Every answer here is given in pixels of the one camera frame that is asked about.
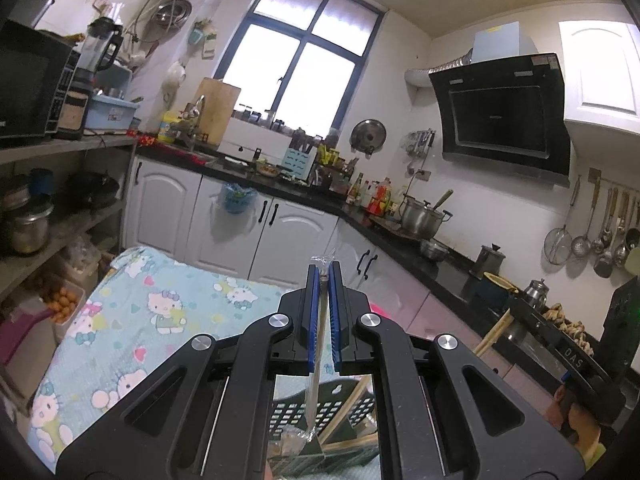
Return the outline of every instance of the cabinet handle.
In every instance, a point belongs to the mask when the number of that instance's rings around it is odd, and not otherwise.
[[[136,176],[133,179],[133,183],[137,186],[139,184],[138,182],[138,175],[140,174],[140,168],[142,168],[142,162],[138,163],[138,169],[136,170]]]
[[[258,224],[262,223],[262,219],[264,218],[264,212],[267,211],[267,200],[262,204],[262,212],[260,213],[260,218],[258,218]]]
[[[273,221],[276,219],[276,214],[278,213],[278,204],[275,205],[273,209],[273,216],[271,217],[271,221],[269,222],[269,227],[273,225]]]
[[[367,267],[365,267],[365,269],[364,269],[364,279],[365,280],[369,279],[369,277],[367,276],[367,271],[369,270],[369,267],[373,263],[373,260],[377,260],[377,259],[378,259],[378,255],[376,254],[375,256],[373,256],[372,259],[369,260],[369,263],[367,264]]]
[[[364,260],[364,257],[369,256],[370,253],[371,251],[367,249],[367,252],[360,257],[360,261],[358,262],[358,266],[356,267],[356,270],[358,271],[358,276],[362,274],[362,271],[360,270],[360,266],[362,265],[362,261]]]

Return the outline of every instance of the wooden cutting board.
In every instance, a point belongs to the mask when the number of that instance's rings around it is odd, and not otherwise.
[[[200,118],[202,140],[209,144],[219,145],[234,111],[240,89],[217,79],[206,77],[201,81],[191,102],[196,102],[201,95],[204,95],[206,99]]]

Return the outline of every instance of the white sticker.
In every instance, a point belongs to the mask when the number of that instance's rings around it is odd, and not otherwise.
[[[109,110],[109,115],[107,116],[108,121],[118,122],[122,120],[122,116],[124,114],[124,108],[113,107]]]
[[[549,60],[547,59],[546,56],[532,56],[531,62],[533,63],[534,66],[549,64]]]

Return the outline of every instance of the black countertop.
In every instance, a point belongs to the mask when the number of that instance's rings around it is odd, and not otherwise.
[[[253,187],[258,192],[336,215],[388,254],[480,337],[484,337],[497,321],[497,317],[488,309],[484,311],[471,307],[473,288],[478,280],[468,273],[472,262],[460,254],[452,253],[446,260],[437,264],[429,262],[420,256],[417,246],[399,242],[397,237],[383,228],[371,226],[362,209],[338,203],[333,198],[310,188],[249,173],[246,170],[224,167],[222,163],[203,166],[184,153],[164,146],[142,146],[138,148],[137,153],[158,162],[217,180],[235,182],[243,187]],[[500,338],[494,349],[507,361],[522,368],[550,394],[560,385],[559,379],[564,373],[564,368],[531,336],[521,345]]]

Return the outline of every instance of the metal bolt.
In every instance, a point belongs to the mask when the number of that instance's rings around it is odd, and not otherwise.
[[[273,314],[269,318],[269,324],[276,328],[282,328],[283,326],[287,326],[289,323],[289,317],[285,314]]]
[[[211,339],[208,335],[199,335],[194,337],[191,341],[191,347],[194,350],[206,350],[213,343],[213,339]]]
[[[451,334],[442,334],[438,338],[438,345],[445,350],[453,350],[458,346],[458,340]]]
[[[380,316],[378,314],[363,314],[360,322],[364,326],[378,326],[380,324]]]

